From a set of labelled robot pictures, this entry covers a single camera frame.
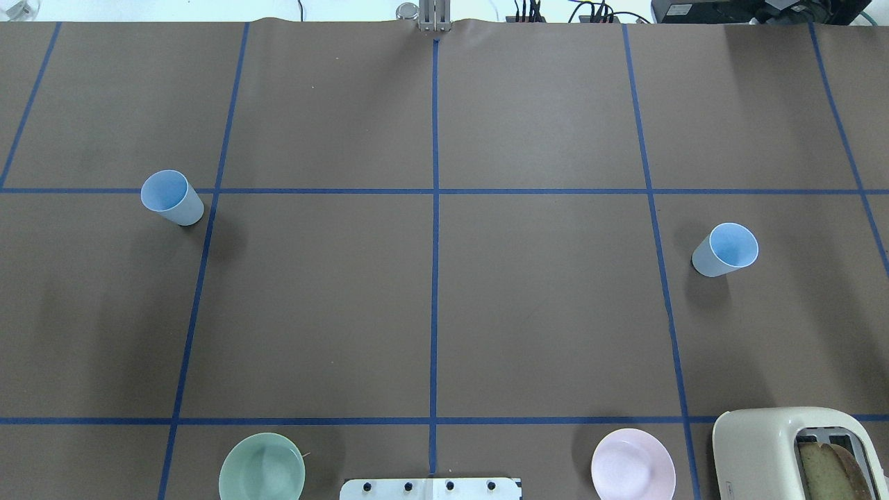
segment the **green bowl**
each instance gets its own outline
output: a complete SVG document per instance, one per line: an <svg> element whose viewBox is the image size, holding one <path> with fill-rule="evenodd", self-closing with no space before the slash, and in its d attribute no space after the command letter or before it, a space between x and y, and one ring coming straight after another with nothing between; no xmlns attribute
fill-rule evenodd
<svg viewBox="0 0 889 500"><path fill-rule="evenodd" d="M273 432L254 434L228 452L220 470L221 500L297 500L306 482L302 453Z"/></svg>

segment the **metal mount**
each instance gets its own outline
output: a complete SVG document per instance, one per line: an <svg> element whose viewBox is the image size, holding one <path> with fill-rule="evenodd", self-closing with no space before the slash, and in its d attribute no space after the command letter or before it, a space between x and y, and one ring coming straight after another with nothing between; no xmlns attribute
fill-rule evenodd
<svg viewBox="0 0 889 500"><path fill-rule="evenodd" d="M349 480L340 500L522 500L522 480L453 478Z"/></svg>
<svg viewBox="0 0 889 500"><path fill-rule="evenodd" d="M420 0L420 31L451 31L451 0Z"/></svg>

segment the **sticker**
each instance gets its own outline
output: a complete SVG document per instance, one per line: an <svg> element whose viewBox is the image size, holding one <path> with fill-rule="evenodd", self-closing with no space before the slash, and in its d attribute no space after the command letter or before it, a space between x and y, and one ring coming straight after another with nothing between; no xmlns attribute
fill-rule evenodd
<svg viewBox="0 0 889 500"><path fill-rule="evenodd" d="M684 16L691 10L692 10L691 4L671 5L669 7L669 9L667 10L667 15L668 16Z"/></svg>

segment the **white background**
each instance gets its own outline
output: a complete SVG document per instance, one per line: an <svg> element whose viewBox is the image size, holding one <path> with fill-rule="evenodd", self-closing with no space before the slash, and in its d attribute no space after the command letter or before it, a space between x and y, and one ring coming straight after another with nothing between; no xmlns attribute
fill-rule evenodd
<svg viewBox="0 0 889 500"><path fill-rule="evenodd" d="M306 21L392 20L395 9L406 0L302 0ZM652 20L651 0L609 0L617 11L631 11ZM543 0L547 22L566 22L577 4L568 0ZM512 0L452 0L451 17L504 21L516 12ZM589 7L581 7L589 13ZM866 12L881 25L889 25L889 0L873 0ZM74 21L246 21L264 17L299 20L296 0L43 0L37 20ZM632 22L623 16L623 22ZM859 17L854 24L868 24Z"/></svg>

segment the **bread slice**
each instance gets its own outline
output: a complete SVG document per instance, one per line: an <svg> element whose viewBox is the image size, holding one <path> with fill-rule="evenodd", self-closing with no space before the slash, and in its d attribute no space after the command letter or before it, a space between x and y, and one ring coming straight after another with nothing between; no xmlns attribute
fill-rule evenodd
<svg viewBox="0 0 889 500"><path fill-rule="evenodd" d="M873 500L855 457L839 445L799 443L810 500Z"/></svg>

